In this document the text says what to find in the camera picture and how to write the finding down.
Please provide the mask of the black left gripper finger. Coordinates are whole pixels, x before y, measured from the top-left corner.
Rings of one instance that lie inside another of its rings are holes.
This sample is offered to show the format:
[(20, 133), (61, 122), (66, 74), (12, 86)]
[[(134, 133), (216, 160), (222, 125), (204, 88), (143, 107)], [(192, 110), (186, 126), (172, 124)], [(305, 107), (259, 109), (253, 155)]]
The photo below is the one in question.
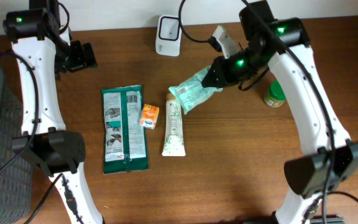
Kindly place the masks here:
[(96, 61), (96, 57), (94, 56), (94, 52), (91, 44), (85, 43), (83, 44), (83, 48), (84, 48), (86, 66), (89, 68), (97, 68), (98, 64)]
[(79, 40), (71, 42), (69, 53), (69, 71), (77, 72), (86, 68), (84, 49)]

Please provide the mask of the mint green wipes packet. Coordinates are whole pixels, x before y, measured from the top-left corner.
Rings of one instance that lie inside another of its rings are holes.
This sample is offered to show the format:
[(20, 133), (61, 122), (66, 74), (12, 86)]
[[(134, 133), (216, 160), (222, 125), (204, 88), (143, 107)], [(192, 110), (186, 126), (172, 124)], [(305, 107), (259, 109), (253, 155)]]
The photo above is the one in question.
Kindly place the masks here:
[(178, 86), (169, 87), (170, 93), (176, 98), (184, 114), (208, 100), (215, 92), (221, 92), (223, 88), (203, 87), (201, 82), (209, 72), (210, 65), (195, 73)]

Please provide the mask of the green lidded jar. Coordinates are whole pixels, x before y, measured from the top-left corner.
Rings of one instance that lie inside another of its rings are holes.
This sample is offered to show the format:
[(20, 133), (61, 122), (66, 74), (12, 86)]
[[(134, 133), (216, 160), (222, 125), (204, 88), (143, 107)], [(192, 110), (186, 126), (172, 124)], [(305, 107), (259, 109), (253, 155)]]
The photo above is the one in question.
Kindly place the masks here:
[(285, 94), (277, 80), (275, 80), (267, 90), (264, 101), (273, 108), (280, 107), (286, 101)]

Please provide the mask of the small orange box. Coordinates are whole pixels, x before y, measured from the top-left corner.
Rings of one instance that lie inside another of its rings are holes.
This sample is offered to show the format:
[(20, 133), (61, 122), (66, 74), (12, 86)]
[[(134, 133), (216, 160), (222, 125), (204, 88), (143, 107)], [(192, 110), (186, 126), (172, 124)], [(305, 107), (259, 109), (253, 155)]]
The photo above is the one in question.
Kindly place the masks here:
[(159, 111), (159, 107), (145, 104), (141, 112), (139, 124), (144, 128), (154, 129), (157, 125)]

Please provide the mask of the white tube with cork cap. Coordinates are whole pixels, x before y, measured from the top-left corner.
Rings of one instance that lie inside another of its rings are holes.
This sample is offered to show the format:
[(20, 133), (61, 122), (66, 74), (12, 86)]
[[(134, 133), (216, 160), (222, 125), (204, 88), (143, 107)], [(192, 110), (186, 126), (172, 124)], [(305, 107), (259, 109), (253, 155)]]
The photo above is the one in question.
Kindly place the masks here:
[(186, 156), (183, 138), (181, 105), (172, 93), (167, 94), (165, 124), (165, 139), (163, 144), (162, 156)]

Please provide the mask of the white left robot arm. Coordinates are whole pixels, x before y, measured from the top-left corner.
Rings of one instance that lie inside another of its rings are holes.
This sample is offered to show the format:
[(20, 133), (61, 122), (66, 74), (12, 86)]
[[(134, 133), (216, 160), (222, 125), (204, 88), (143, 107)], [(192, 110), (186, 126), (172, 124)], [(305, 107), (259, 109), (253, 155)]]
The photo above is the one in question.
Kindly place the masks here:
[(60, 112), (56, 80), (61, 73), (96, 68), (91, 44), (73, 40), (60, 22), (58, 1), (30, 1), (3, 22), (9, 52), (19, 67), (23, 117), (12, 149), (51, 178), (72, 223), (104, 223), (85, 177), (85, 141), (68, 131)]

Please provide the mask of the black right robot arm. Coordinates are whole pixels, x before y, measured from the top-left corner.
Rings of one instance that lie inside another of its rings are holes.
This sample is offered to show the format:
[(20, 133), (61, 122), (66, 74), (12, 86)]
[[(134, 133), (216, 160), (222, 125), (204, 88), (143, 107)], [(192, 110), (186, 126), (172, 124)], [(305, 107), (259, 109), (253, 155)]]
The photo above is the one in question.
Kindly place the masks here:
[(239, 14), (248, 46), (214, 59), (204, 87), (224, 88), (268, 68), (295, 120), (303, 156), (284, 165), (289, 190), (262, 223), (341, 223), (325, 212), (328, 195), (358, 168), (358, 142), (336, 116), (314, 63), (307, 31), (298, 18), (274, 18), (267, 1), (247, 3)]

